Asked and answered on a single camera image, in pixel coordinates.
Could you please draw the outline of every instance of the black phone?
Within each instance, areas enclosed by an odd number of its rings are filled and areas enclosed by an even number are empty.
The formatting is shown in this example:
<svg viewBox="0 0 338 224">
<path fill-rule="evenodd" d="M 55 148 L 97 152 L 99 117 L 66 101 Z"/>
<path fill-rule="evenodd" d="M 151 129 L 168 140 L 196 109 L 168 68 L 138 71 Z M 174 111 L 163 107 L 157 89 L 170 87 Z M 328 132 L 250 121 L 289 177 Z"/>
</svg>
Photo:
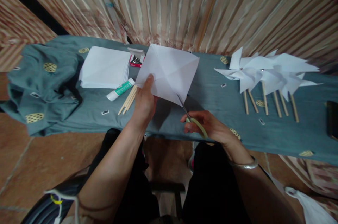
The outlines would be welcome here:
<svg viewBox="0 0 338 224">
<path fill-rule="evenodd" d="M 327 102 L 327 133 L 330 137 L 338 140 L 338 103 Z"/>
</svg>

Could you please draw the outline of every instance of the white plastic bag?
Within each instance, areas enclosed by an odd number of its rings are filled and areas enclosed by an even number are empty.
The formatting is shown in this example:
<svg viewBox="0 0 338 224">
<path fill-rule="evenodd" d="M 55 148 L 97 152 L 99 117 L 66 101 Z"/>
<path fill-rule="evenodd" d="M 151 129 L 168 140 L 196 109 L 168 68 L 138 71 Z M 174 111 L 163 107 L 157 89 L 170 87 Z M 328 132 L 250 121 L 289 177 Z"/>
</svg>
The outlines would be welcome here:
<svg viewBox="0 0 338 224">
<path fill-rule="evenodd" d="M 308 195 L 291 187 L 285 187 L 285 192 L 299 200 L 304 209 L 306 224 L 337 224 L 338 222 L 322 208 L 317 201 Z"/>
</svg>

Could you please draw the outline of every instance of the black pants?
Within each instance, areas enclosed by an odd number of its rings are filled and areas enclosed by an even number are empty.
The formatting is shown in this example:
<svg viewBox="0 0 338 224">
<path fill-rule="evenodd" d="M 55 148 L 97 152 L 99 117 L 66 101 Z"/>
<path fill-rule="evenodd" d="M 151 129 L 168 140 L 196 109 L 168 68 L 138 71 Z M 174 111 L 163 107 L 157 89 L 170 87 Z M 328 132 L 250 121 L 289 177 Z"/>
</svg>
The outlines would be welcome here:
<svg viewBox="0 0 338 224">
<path fill-rule="evenodd" d="M 119 134 L 120 131 L 116 129 L 107 132 L 84 183 Z M 149 223 L 159 217 L 157 199 L 143 173 L 147 167 L 141 144 L 114 223 Z M 195 150 L 194 174 L 189 182 L 182 219 L 186 224 L 250 223 L 233 170 L 227 162 L 226 153 L 218 144 L 209 146 L 200 143 Z"/>
</svg>

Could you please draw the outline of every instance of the tiled floor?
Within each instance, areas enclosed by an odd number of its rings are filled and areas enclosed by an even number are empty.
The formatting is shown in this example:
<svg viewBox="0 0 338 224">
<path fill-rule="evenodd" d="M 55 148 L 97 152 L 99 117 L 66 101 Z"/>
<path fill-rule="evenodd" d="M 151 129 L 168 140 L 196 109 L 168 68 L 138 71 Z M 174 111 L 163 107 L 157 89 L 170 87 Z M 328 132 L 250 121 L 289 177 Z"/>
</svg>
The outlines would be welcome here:
<svg viewBox="0 0 338 224">
<path fill-rule="evenodd" d="M 0 100 L 6 100 L 7 80 L 0 74 Z M 88 166 L 99 150 L 104 133 L 66 133 L 48 137 L 29 137 L 25 126 L 0 114 L 0 223 L 20 223 L 43 191 L 64 181 Z M 148 139 L 144 145 L 151 180 L 183 183 L 187 189 L 190 170 L 191 142 Z M 274 154 L 251 151 L 261 166 L 284 186 L 304 193 L 311 190 Z M 158 195 L 162 213 L 174 213 L 169 193 Z M 287 198 L 302 217 L 302 207 Z"/>
</svg>

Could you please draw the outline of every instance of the person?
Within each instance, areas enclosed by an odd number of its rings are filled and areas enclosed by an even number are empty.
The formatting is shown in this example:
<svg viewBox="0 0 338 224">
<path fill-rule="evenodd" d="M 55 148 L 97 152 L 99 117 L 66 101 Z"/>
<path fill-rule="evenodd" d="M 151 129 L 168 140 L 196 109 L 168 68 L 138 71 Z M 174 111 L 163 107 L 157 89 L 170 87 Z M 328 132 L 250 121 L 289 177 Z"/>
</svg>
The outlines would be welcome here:
<svg viewBox="0 0 338 224">
<path fill-rule="evenodd" d="M 135 109 L 124 129 L 107 132 L 78 193 L 80 223 L 301 223 L 286 198 L 269 180 L 240 140 L 208 111 L 189 115 L 203 125 L 214 146 L 199 143 L 182 218 L 159 216 L 144 175 L 145 130 L 155 113 L 149 75 L 137 89 Z M 185 133 L 199 132 L 186 123 Z M 74 223 L 74 204 L 62 223 Z"/>
</svg>

